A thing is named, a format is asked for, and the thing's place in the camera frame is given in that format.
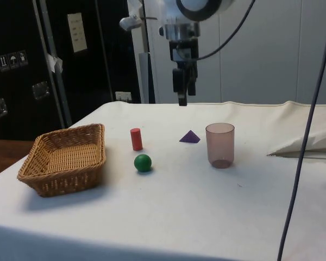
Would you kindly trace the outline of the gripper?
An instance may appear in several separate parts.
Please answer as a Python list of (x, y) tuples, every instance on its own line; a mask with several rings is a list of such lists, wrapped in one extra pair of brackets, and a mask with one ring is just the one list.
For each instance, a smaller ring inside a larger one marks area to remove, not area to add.
[[(179, 105), (187, 106), (184, 64), (179, 62), (184, 62), (189, 59), (197, 59), (199, 57), (198, 40), (189, 39), (184, 41), (169, 41), (169, 48), (170, 59), (177, 63), (177, 68), (174, 68), (172, 71), (173, 91), (178, 95)], [(188, 95), (195, 96), (196, 80), (198, 78), (198, 68), (196, 62), (189, 65), (188, 73)]]

